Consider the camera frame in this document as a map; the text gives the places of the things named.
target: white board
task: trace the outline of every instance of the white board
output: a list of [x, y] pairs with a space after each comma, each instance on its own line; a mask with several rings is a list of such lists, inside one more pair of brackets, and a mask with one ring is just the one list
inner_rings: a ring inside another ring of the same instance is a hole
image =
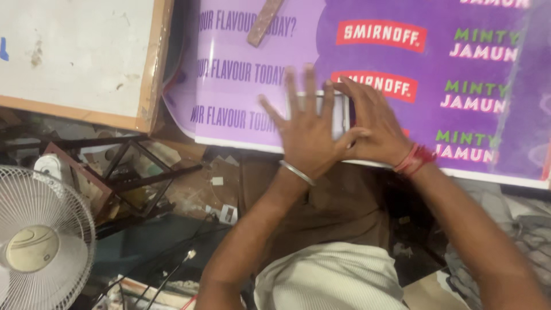
[[[155, 37], [153, 32], [162, 30], [164, 10], [158, 9], [161, 18], [154, 18], [156, 4], [164, 7], [166, 3], [4, 1], [0, 10], [0, 105], [43, 113], [54, 109], [50, 113], [54, 115], [76, 109], [82, 112], [73, 118], [86, 118], [89, 112], [103, 123], [119, 119], [126, 124], [141, 118], [141, 101], [151, 99], [141, 98], [142, 87], [155, 86], [152, 79], [157, 66], [154, 62], [148, 69], [147, 60], [150, 52], [156, 58], [161, 33]], [[13, 98], [26, 101], [16, 103]], [[54, 106], [34, 109], [42, 103]]]

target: fan motor housing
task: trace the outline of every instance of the fan motor housing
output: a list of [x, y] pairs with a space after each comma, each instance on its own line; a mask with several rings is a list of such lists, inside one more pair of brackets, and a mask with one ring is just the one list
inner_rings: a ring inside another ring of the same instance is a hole
[[6, 262], [13, 270], [35, 272], [48, 266], [59, 248], [59, 236], [50, 227], [25, 227], [9, 241], [6, 247]]

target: black wire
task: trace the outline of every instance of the black wire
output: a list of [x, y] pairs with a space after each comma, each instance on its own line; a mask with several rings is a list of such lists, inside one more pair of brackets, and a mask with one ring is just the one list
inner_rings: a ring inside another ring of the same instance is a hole
[[96, 296], [94, 296], [91, 300], [93, 301], [93, 304], [92, 304], [92, 307], [94, 305], [96, 305], [100, 299], [102, 298], [103, 295], [105, 295], [107, 292], [109, 292], [109, 290], [111, 290], [115, 285], [119, 284], [122, 280], [124, 280], [125, 278], [127, 278], [131, 273], [133, 273], [134, 271], [136, 271], [138, 268], [140, 267], [143, 267], [151, 262], [153, 262], [154, 260], [156, 259], [159, 259], [161, 258], [163, 255], [167, 254], [169, 251], [171, 250], [174, 250], [176, 248], [178, 248], [179, 246], [183, 245], [184, 243], [186, 242], [190, 242], [190, 241], [193, 241], [194, 239], [198, 238], [199, 236], [202, 236], [202, 235], [205, 235], [205, 234], [210, 234], [210, 233], [215, 233], [215, 232], [219, 232], [219, 231], [223, 231], [223, 230], [226, 230], [226, 229], [231, 229], [232, 226], [230, 227], [224, 227], [222, 229], [215, 229], [215, 230], [212, 230], [212, 231], [208, 231], [208, 232], [205, 232], [205, 233], [198, 233], [199, 232], [199, 229], [203, 226], [203, 223], [205, 223], [205, 221], [207, 220], [207, 218], [209, 216], [212, 216], [213, 218], [216, 218], [215, 215], [213, 214], [208, 214], [204, 219], [203, 221], [201, 222], [201, 224], [199, 225], [199, 227], [197, 228], [197, 230], [195, 231], [195, 233], [193, 234], [193, 236], [191, 238], [187, 238], [187, 239], [183, 239], [183, 240], [180, 240], [178, 241], [175, 245], [173, 245], [172, 247], [170, 248], [167, 248], [165, 250], [163, 250], [162, 252], [160, 252], [159, 254], [155, 255], [154, 257], [146, 260], [145, 262], [141, 263], [141, 264], [138, 264], [136, 265], [135, 267], [133, 267], [127, 274], [125, 274], [124, 276], [122, 276], [120, 279], [116, 280], [114, 283], [112, 283], [111, 285], [109, 285], [108, 287], [106, 287], [103, 291], [101, 291], [100, 293], [98, 293]]
[[[198, 233], [199, 231], [201, 230], [201, 227], [203, 227], [204, 223], [207, 221], [207, 219], [209, 217], [212, 217], [213, 221], [214, 222], [218, 222], [218, 218], [216, 217], [215, 214], [213, 213], [209, 213], [205, 216], [205, 218], [201, 221], [201, 224], [199, 225], [199, 227], [197, 227], [197, 229], [195, 230], [195, 233], [191, 236], [190, 239], [195, 239], [198, 237]], [[149, 279], [151, 278], [152, 274], [154, 273], [154, 271], [157, 269], [158, 266], [161, 266], [161, 265], [165, 265], [166, 263], [168, 262], [168, 259], [167, 260], [164, 260], [162, 261], [161, 263], [159, 263], [157, 266], [151, 268], [151, 271], [148, 273], [147, 277], [146, 277], [146, 282], [149, 282]], [[136, 301], [134, 302], [134, 308], [138, 305], [138, 302], [140, 300], [143, 299], [143, 297], [145, 296], [145, 293], [147, 293], [147, 291], [151, 288], [151, 285], [148, 285], [145, 290], [143, 291], [143, 293], [138, 297], [138, 299], [136, 299]]]
[[163, 281], [163, 283], [161, 283], [161, 285], [159, 286], [159, 288], [157, 289], [157, 293], [155, 293], [155, 295], [153, 296], [153, 298], [151, 298], [151, 300], [149, 301], [149, 304], [147, 306], [147, 308], [145, 310], [149, 310], [151, 308], [151, 306], [153, 305], [153, 303], [155, 302], [155, 299], [157, 299], [157, 296], [161, 293], [161, 290], [165, 287], [165, 285], [168, 283], [170, 277], [172, 277], [172, 275], [178, 271], [178, 269], [180, 269], [180, 267], [183, 266], [183, 262], [187, 260], [187, 258], [184, 259], [182, 262], [180, 262], [178, 264], [178, 266], [176, 266], [176, 268], [173, 269], [173, 271], [166, 277], [166, 279]]
[[122, 292], [122, 285], [119, 283], [118, 288], [121, 290], [122, 310], [126, 310], [125, 294]]

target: white panel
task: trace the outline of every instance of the white panel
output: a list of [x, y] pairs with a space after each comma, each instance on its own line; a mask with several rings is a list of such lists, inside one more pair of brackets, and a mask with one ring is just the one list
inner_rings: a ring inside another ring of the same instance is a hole
[[153, 2], [3, 1], [0, 94], [135, 117]]

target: silver bangle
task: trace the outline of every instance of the silver bangle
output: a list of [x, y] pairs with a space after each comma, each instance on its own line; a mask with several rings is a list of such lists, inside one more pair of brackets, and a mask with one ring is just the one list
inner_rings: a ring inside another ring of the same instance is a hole
[[291, 166], [286, 161], [279, 161], [279, 164], [284, 166], [285, 168], [291, 170], [294, 174], [298, 175], [302, 180], [305, 180], [308, 184], [315, 186], [316, 182], [314, 180], [310, 179], [306, 174], [302, 173], [300, 170], [296, 169], [295, 167]]

